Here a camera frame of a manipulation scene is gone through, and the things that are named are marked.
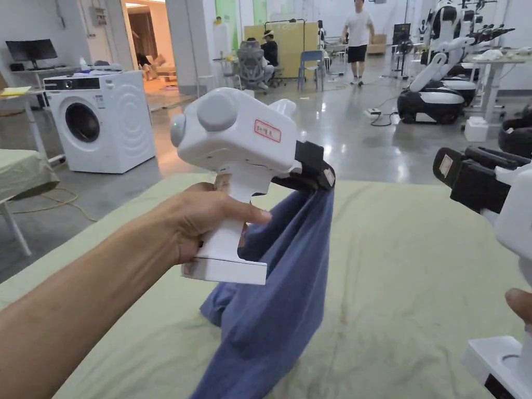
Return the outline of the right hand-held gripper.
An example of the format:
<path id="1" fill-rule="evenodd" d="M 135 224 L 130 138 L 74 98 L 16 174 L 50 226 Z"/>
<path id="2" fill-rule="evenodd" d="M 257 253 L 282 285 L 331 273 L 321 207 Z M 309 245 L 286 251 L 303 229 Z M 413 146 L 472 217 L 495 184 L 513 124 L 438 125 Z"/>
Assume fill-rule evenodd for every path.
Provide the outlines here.
<path id="1" fill-rule="evenodd" d="M 531 283 L 531 159 L 484 147 L 440 148 L 432 171 L 451 199 L 486 218 L 496 240 L 518 257 Z M 512 336 L 472 339 L 463 355 L 469 373 L 493 398 L 531 398 L 531 324 Z"/>

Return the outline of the person's left hand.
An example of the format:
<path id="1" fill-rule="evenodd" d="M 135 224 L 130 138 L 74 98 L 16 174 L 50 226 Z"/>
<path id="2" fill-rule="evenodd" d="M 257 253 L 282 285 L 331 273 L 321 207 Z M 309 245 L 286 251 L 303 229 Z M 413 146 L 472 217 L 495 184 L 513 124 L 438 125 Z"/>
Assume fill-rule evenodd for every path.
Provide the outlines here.
<path id="1" fill-rule="evenodd" d="M 206 182 L 165 200 L 159 209 L 170 228 L 173 250 L 170 266 L 192 260 L 199 251 L 200 238 L 220 228 L 224 222 L 236 223 L 239 228 L 237 247 L 242 247 L 249 224 L 266 224 L 271 220 L 269 212 L 251 203 L 239 202 Z"/>

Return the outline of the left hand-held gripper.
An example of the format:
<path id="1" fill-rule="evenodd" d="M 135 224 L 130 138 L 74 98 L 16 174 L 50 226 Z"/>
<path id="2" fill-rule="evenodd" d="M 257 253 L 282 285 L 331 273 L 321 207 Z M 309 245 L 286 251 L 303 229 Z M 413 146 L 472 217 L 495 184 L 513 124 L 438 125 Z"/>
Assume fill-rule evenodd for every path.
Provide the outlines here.
<path id="1" fill-rule="evenodd" d="M 267 194 L 271 183 L 294 191 L 330 191 L 335 170 L 321 146 L 299 140 L 295 110 L 288 99 L 266 105 L 244 91 L 218 88 L 174 118 L 171 140 L 183 161 L 215 172 L 215 189 L 242 203 Z M 182 275 L 264 285 L 267 265 L 239 257 L 238 230 L 235 222 L 224 222 L 208 233 L 197 256 L 181 267 Z"/>

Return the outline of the person's right hand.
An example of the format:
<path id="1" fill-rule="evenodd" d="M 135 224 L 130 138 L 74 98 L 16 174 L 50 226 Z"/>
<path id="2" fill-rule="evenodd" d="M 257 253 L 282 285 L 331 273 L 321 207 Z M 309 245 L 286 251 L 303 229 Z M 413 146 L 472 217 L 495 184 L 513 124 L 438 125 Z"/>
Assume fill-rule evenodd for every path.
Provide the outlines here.
<path id="1" fill-rule="evenodd" d="M 532 321 L 532 295 L 517 288 L 509 289 L 505 293 L 505 299 L 510 309 L 523 320 L 525 325 L 531 325 Z"/>

